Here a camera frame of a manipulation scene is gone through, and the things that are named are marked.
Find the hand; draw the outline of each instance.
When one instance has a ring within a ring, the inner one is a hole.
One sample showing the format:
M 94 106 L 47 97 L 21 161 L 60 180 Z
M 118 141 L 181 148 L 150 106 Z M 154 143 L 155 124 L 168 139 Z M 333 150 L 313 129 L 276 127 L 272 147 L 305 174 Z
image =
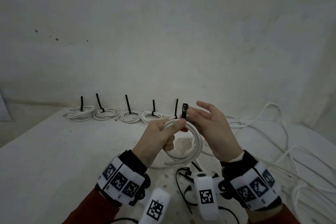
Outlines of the hand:
M 186 125 L 186 120 L 180 119 L 161 131 L 167 121 L 168 120 L 151 121 L 137 145 L 132 150 L 147 168 L 153 164 L 160 150 L 170 151 L 174 149 L 174 134 Z
M 189 107 L 187 121 L 195 125 L 208 142 L 214 156 L 220 161 L 229 162 L 242 154 L 243 149 L 233 135 L 225 115 L 214 105 L 202 101 L 197 101 L 196 104 L 210 113 Z

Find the left hand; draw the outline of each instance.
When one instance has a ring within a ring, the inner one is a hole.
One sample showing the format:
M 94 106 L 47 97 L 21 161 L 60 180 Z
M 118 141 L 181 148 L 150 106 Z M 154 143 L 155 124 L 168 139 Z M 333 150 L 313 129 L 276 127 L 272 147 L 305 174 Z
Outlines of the left hand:
M 165 151 L 174 149 L 174 134 L 186 125 L 185 119 L 179 119 L 161 131 L 167 121 L 168 120 L 152 120 L 132 150 L 147 168 L 153 164 L 154 159 L 162 149 Z

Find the red sleeve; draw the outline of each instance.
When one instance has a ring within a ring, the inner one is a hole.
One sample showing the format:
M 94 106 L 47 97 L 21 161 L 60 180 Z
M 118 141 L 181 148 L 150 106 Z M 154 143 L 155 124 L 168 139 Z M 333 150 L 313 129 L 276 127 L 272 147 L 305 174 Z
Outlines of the red sleeve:
M 110 224 L 118 212 L 119 208 L 93 189 L 63 224 Z
M 300 224 L 300 222 L 296 219 L 294 214 L 292 214 L 292 212 L 288 209 L 288 207 L 285 204 L 283 205 L 282 210 L 273 217 L 264 221 L 256 222 L 254 224 L 284 224 L 284 223 Z

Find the wrist strap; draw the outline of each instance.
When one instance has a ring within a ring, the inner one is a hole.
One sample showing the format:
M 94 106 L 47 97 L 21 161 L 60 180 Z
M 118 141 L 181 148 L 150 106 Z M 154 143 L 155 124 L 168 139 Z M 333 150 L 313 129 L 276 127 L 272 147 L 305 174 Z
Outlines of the wrist strap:
M 279 185 L 266 166 L 247 151 L 242 160 L 221 164 L 225 198 L 233 197 L 242 207 L 252 211 L 265 211 L 282 204 Z
M 109 201 L 135 205 L 145 196 L 145 189 L 151 183 L 148 175 L 136 171 L 146 169 L 132 151 L 125 151 L 107 165 L 98 178 L 96 189 Z

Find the white table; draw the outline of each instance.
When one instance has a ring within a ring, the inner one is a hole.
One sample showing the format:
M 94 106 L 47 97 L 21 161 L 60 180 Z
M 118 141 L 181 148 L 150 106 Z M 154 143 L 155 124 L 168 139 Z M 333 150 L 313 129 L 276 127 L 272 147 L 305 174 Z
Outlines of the white table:
M 131 149 L 146 128 L 141 121 L 127 124 L 113 118 L 107 121 L 91 119 L 75 122 L 63 117 L 65 112 L 66 109 L 56 113 L 0 149 L 0 223 L 61 223 L 94 188 L 98 175 L 106 164 L 116 154 Z M 308 128 L 293 124 L 286 126 L 290 146 L 302 145 L 313 150 L 324 161 L 336 167 L 334 144 Z M 285 146 L 285 133 L 278 124 L 258 121 L 256 127 Z M 246 128 L 239 135 L 238 141 L 244 149 L 265 160 L 274 161 L 281 155 L 264 135 L 253 128 Z M 315 159 L 300 152 L 295 152 L 294 156 L 335 181 L 335 174 Z M 161 152 L 155 165 L 163 164 L 166 160 L 169 160 L 168 156 Z M 220 174 L 220 165 L 213 157 L 201 154 L 199 160 L 211 175 L 213 171 Z M 148 170 L 152 181 L 150 189 L 157 186 L 172 195 L 163 223 L 207 223 L 200 220 L 196 207 L 192 207 L 193 215 L 189 213 L 178 193 L 175 183 L 178 167 L 180 166 Z M 308 180 L 331 189 L 307 169 L 300 167 L 300 171 Z M 273 170 L 273 174 L 284 189 L 295 185 L 293 178 L 277 170 Z M 183 177 L 178 179 L 184 190 L 189 182 Z M 187 198 L 196 202 L 192 192 L 188 192 Z M 308 194 L 302 198 L 324 213 L 331 213 L 314 196 Z M 236 201 L 221 198 L 219 204 L 233 210 L 241 223 L 246 222 L 247 215 Z M 125 205 L 117 216 L 139 219 L 142 209 L 140 203 L 133 208 Z M 313 211 L 303 208 L 300 213 L 302 219 L 307 218 L 305 223 L 313 223 L 312 217 L 319 223 L 319 218 Z M 228 223 L 235 223 L 230 214 L 227 216 Z

